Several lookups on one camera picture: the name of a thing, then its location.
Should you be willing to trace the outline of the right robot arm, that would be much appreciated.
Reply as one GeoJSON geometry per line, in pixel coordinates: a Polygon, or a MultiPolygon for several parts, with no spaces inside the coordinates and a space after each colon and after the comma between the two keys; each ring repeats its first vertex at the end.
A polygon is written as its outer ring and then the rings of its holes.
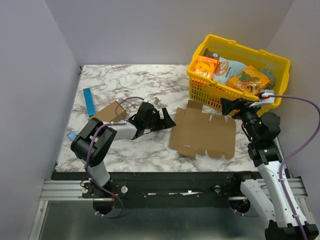
{"type": "Polygon", "coordinates": [[[265,97],[256,102],[243,98],[220,100],[224,116],[237,111],[233,118],[242,121],[249,139],[249,156],[262,176],[268,194],[263,192],[257,180],[245,177],[233,180],[230,191],[236,196],[244,194],[247,197],[264,222],[267,240],[314,240],[319,235],[318,227],[308,222],[297,204],[284,171],[285,161],[275,143],[281,132],[281,119],[273,112],[258,115],[264,100],[265,97]]]}

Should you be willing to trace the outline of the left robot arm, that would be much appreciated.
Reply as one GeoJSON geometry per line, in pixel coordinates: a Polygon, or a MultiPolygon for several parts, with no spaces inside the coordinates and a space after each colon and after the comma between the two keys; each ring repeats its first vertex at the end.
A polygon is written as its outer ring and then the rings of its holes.
{"type": "Polygon", "coordinates": [[[72,141],[70,149],[84,164],[84,169],[93,183],[93,191],[101,198],[111,192],[111,176],[107,171],[104,159],[113,142],[135,140],[146,132],[158,132],[171,129],[176,123],[164,107],[160,111],[154,104],[143,102],[136,114],[124,122],[104,123],[94,117],[88,121],[72,141]]]}

